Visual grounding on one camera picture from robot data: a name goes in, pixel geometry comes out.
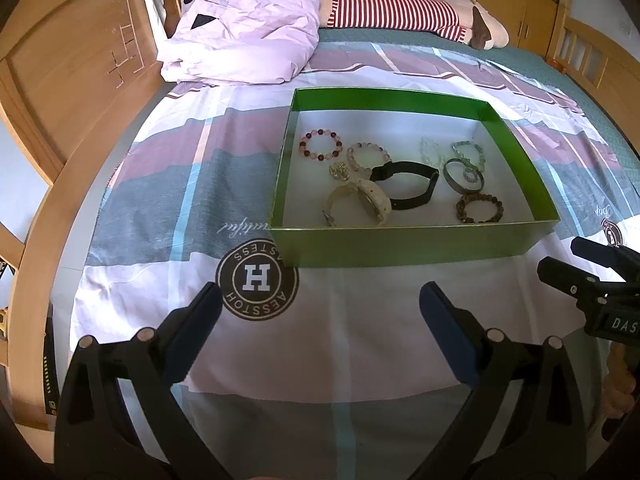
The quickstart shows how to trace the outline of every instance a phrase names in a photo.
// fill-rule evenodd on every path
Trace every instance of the wall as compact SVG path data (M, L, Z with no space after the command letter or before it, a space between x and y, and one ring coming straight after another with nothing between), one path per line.
M620 0L572 0L570 16L609 36L640 61L640 34Z
M0 222L21 241L25 241L46 191L47 184L0 121ZM11 281L7 269L0 278L0 308L8 304Z

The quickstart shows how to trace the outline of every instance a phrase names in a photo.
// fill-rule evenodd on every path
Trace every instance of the red and white striped fabric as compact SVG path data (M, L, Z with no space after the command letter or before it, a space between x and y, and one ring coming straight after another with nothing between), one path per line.
M462 41L456 11L443 0L333 0L327 28L373 27L435 32Z

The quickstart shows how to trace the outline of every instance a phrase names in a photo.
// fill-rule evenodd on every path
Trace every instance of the black watch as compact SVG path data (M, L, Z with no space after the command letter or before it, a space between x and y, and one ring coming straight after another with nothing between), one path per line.
M412 198L391 198L391 209L404 210L413 209L426 204L431 200L433 189L436 187L436 182L440 176L440 172L436 168L427 166L426 164L420 164L419 162L387 162L382 166L378 166L371 170L371 176L369 180L373 182L379 182L380 180L386 180L396 173L414 173L429 179L429 186L427 191L421 195L414 196Z

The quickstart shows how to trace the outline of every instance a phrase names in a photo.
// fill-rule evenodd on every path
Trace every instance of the screw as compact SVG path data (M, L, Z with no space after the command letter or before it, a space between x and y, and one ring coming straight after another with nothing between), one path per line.
M486 336L493 342L499 343L504 339L504 332L498 328L490 328L486 331Z
M156 331L150 326L147 326L138 330L136 337L140 339L140 341L150 341L155 335Z
M78 344L80 345L80 348L88 348L89 346L91 346L93 342L94 342L94 336L85 335L80 338L80 341L78 342Z
M553 335L549 338L549 346L555 348L556 350L559 350L562 348L562 340L559 337Z

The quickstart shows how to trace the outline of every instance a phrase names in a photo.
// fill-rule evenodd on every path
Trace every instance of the plush toy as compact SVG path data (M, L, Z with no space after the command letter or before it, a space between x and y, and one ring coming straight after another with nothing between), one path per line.
M423 30L478 50L509 43L507 30L475 0L320 0L320 27Z

